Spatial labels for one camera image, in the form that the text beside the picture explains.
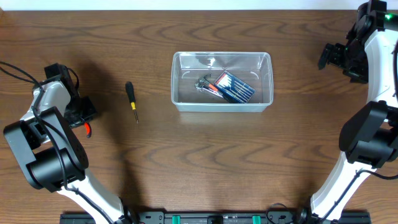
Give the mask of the chrome combination wrench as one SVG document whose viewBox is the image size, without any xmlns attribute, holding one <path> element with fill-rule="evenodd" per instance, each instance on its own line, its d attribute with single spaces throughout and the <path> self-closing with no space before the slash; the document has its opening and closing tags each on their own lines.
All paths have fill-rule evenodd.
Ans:
<svg viewBox="0 0 398 224">
<path fill-rule="evenodd" d="M 213 84 L 207 85 L 207 84 L 204 84 L 204 83 L 196 82 L 195 88 L 197 90 L 207 91 L 208 93 L 210 93 L 210 94 L 212 94 L 214 96 L 223 98 L 222 92 L 220 92 L 219 89 L 217 89 L 217 87 L 215 87 Z"/>
</svg>

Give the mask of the red-handled pliers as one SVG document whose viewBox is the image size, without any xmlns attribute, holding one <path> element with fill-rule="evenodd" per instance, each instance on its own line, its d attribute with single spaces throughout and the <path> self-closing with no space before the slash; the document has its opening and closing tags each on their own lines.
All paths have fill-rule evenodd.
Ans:
<svg viewBox="0 0 398 224">
<path fill-rule="evenodd" d="M 86 129 L 86 137 L 87 137 L 87 138 L 90 138 L 91 135 L 92 135 L 92 130 L 91 130 L 90 124 L 87 123 L 87 122 L 85 122 L 85 123 L 84 123 L 84 127 L 85 127 L 85 129 Z"/>
</svg>

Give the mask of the blue precision screwdriver set case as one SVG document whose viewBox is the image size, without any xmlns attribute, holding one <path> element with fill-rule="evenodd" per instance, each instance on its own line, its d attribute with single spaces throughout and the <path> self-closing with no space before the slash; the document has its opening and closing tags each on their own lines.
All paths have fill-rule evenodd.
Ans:
<svg viewBox="0 0 398 224">
<path fill-rule="evenodd" d="M 214 82 L 224 94 L 232 99 L 232 103 L 248 103 L 256 90 L 232 73 L 224 71 Z"/>
</svg>

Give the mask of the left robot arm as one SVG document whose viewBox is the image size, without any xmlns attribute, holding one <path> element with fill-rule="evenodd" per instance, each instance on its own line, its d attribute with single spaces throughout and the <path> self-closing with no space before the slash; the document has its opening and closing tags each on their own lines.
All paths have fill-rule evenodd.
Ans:
<svg viewBox="0 0 398 224">
<path fill-rule="evenodd" d="M 33 83 L 27 113 L 4 128 L 3 135 L 28 183 L 77 203 L 95 223 L 137 223 L 117 195 L 108 191 L 89 169 L 88 156 L 73 128 L 85 126 L 96 114 L 89 97 L 80 96 L 76 73 L 55 63 L 44 68 L 46 79 Z"/>
</svg>

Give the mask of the small red-handled claw hammer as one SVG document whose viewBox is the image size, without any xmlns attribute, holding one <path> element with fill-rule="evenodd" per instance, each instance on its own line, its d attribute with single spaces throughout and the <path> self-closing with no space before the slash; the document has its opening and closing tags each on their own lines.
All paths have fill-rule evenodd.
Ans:
<svg viewBox="0 0 398 224">
<path fill-rule="evenodd" d="M 221 97 L 226 100 L 228 103 L 232 103 L 232 99 L 224 94 L 219 88 L 217 88 L 214 84 L 212 84 L 208 79 L 211 77 L 211 74 L 204 75 L 203 77 L 199 78 L 195 84 L 195 88 L 198 90 L 206 90 L 211 94 Z"/>
</svg>

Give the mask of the black yellow screwdriver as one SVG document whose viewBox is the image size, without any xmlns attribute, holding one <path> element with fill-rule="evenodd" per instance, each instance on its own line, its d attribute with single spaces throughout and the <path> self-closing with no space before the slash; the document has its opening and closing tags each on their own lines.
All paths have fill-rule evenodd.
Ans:
<svg viewBox="0 0 398 224">
<path fill-rule="evenodd" d="M 134 117 L 135 117 L 136 123 L 138 123 L 139 118 L 138 118 L 137 110 L 136 110 L 136 97 L 134 94 L 134 86 L 131 82 L 126 82 L 125 89 L 126 89 L 127 96 L 129 98 L 129 103 L 134 112 Z"/>
</svg>

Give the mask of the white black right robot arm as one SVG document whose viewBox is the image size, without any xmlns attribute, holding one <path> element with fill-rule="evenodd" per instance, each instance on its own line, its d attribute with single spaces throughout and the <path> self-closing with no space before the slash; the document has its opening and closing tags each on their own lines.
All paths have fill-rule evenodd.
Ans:
<svg viewBox="0 0 398 224">
<path fill-rule="evenodd" d="M 368 1 L 358 7 L 346 39 L 326 44 L 318 67 L 332 64 L 352 83 L 367 84 L 367 102 L 342 127 L 338 161 L 296 223 L 341 222 L 358 187 L 370 175 L 385 179 L 376 170 L 397 159 L 397 14 L 385 1 Z"/>
</svg>

